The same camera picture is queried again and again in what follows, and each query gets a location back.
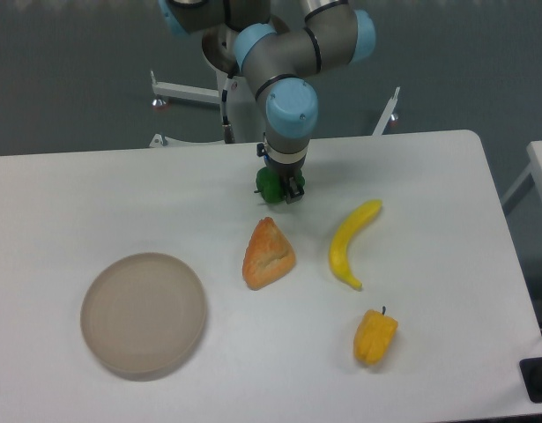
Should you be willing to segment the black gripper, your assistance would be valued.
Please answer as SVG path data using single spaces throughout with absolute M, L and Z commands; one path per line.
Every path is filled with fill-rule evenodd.
M 306 147 L 298 152 L 283 153 L 273 149 L 267 142 L 262 142 L 256 145 L 256 155 L 264 160 L 272 172 L 286 178 L 284 192 L 287 204 L 293 204 L 303 198 L 305 179 L 296 175 L 304 165 L 307 156 Z

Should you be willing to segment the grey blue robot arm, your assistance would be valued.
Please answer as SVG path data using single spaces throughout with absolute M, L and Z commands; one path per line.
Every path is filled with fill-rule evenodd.
M 303 1 L 304 27 L 281 29 L 269 1 L 161 1 L 163 19 L 176 35 L 202 32 L 224 74 L 218 103 L 224 141 L 234 143 L 240 118 L 230 115 L 232 85 L 243 78 L 264 127 L 256 154 L 265 167 L 256 190 L 265 202 L 293 203 L 304 195 L 302 176 L 318 122 L 318 98 L 307 79 L 369 57 L 376 44 L 373 20 L 347 1 Z

